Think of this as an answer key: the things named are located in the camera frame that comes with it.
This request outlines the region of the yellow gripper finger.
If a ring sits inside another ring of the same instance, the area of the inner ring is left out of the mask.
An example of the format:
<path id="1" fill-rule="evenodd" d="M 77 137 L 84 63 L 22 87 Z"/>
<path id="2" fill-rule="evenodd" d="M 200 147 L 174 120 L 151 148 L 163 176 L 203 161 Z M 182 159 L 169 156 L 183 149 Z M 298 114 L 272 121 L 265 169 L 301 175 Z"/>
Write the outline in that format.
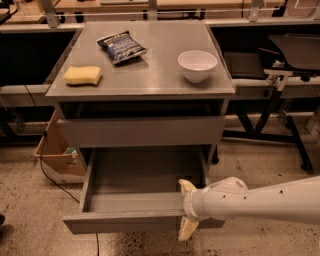
<path id="1" fill-rule="evenodd" d="M 199 225 L 198 221 L 190 220 L 186 216 L 183 216 L 180 223 L 180 230 L 178 235 L 179 241 L 188 240 L 195 232 Z"/>
<path id="2" fill-rule="evenodd" d="M 179 184 L 180 184 L 180 190 L 182 194 L 186 194 L 187 192 L 193 191 L 196 189 L 196 187 L 190 181 L 185 179 L 180 179 Z"/>

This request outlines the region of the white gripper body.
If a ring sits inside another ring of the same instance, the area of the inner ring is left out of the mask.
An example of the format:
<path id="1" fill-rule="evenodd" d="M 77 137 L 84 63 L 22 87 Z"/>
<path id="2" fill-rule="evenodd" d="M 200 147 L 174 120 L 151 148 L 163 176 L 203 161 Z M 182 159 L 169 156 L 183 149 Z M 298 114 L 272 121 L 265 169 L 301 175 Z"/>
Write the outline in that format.
<path id="1" fill-rule="evenodd" d="M 194 189 L 185 193 L 183 208 L 189 219 L 202 221 L 209 218 L 203 204 L 203 197 L 206 192 L 206 189 Z"/>

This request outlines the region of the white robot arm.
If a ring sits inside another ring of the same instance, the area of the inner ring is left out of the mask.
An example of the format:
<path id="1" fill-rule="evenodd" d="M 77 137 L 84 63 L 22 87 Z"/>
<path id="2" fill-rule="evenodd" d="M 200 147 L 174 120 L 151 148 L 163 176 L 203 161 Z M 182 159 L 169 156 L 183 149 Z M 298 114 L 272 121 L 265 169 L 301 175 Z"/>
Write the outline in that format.
<path id="1" fill-rule="evenodd" d="M 179 241 L 188 240 L 205 219 L 260 217 L 320 224 L 320 177 L 249 190 L 240 179 L 229 177 L 197 189 L 180 179 L 183 210 Z"/>

